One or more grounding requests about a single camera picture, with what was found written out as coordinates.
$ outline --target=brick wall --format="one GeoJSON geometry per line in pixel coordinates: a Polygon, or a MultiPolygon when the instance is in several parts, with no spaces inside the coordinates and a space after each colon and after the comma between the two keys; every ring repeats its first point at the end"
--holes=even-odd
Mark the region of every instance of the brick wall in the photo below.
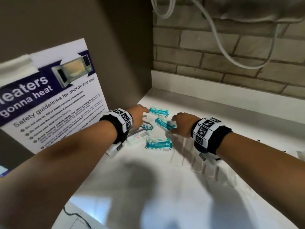
{"type": "MultiPolygon", "coordinates": [[[[196,6],[186,0],[177,3],[169,19],[154,14],[155,70],[305,99],[305,22],[282,24],[272,61],[262,69],[249,70],[221,54],[196,6]]],[[[275,24],[216,20],[215,25],[224,48],[237,61],[257,65],[266,60],[275,24]]]]}

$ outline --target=microwave image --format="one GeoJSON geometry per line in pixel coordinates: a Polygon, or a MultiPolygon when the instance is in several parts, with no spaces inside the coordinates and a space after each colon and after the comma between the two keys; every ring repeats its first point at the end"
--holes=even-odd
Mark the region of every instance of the microwave image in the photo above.
{"type": "Polygon", "coordinates": [[[88,55],[84,55],[65,64],[54,66],[52,71],[62,88],[65,88],[74,80],[92,71],[92,65],[88,55]]]}

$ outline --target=hand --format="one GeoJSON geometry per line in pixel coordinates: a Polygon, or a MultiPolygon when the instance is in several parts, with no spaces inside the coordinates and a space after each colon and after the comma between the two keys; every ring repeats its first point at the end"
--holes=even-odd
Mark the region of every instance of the hand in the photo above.
{"type": "Polygon", "coordinates": [[[133,118],[133,128],[138,128],[143,124],[143,112],[149,113],[148,108],[143,107],[141,104],[128,108],[127,111],[131,114],[133,118]]]}
{"type": "Polygon", "coordinates": [[[176,121],[177,128],[173,128],[171,133],[190,138],[192,127],[198,120],[200,120],[200,118],[195,115],[179,112],[172,118],[172,121],[176,121]]]}

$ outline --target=white cable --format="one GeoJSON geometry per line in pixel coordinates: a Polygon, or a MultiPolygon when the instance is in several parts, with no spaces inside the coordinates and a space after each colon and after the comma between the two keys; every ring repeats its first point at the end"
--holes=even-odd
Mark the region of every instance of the white cable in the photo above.
{"type": "MultiPolygon", "coordinates": [[[[162,18],[162,19],[166,19],[166,18],[169,18],[170,15],[173,13],[173,9],[175,6],[173,6],[173,3],[175,4],[176,3],[176,0],[170,0],[170,7],[167,11],[166,14],[162,15],[160,13],[160,10],[158,9],[157,7],[157,1],[156,0],[151,0],[152,1],[152,6],[156,12],[156,14],[162,18]]],[[[216,39],[216,42],[218,44],[218,47],[220,49],[220,51],[223,53],[223,55],[233,64],[239,66],[239,67],[242,67],[242,68],[245,68],[245,69],[259,69],[259,68],[262,68],[264,67],[270,60],[271,60],[271,57],[272,57],[272,53],[273,53],[273,50],[274,50],[274,47],[275,47],[275,42],[276,42],[276,38],[278,36],[278,31],[279,31],[279,27],[280,27],[280,24],[277,24],[276,26],[276,30],[275,30],[275,33],[274,33],[274,37],[272,39],[272,44],[271,44],[271,47],[270,47],[270,51],[269,51],[269,55],[268,55],[268,58],[267,58],[267,61],[265,61],[264,63],[260,64],[260,65],[257,65],[257,66],[247,66],[247,65],[243,65],[243,64],[240,64],[239,62],[235,61],[227,52],[226,50],[223,48],[220,40],[219,40],[219,37],[218,37],[218,34],[217,34],[217,30],[216,30],[216,27],[215,27],[215,24],[214,24],[214,21],[212,20],[211,16],[208,14],[208,12],[204,9],[204,7],[197,1],[197,0],[192,0],[194,2],[194,4],[202,11],[202,13],[204,14],[204,16],[206,17],[206,19],[209,21],[210,25],[211,25],[211,28],[212,28],[212,32],[215,36],[215,39],[216,39]]]]}

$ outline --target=forearm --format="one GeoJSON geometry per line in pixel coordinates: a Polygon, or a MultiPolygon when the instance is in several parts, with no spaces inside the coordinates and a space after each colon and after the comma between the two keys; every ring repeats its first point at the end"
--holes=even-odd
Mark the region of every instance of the forearm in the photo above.
{"type": "Polygon", "coordinates": [[[216,151],[260,196],[299,227],[305,226],[305,163],[235,133],[216,151]]]}
{"type": "Polygon", "coordinates": [[[17,167],[0,181],[0,222],[8,228],[50,228],[116,137],[113,124],[100,121],[17,167]]]}

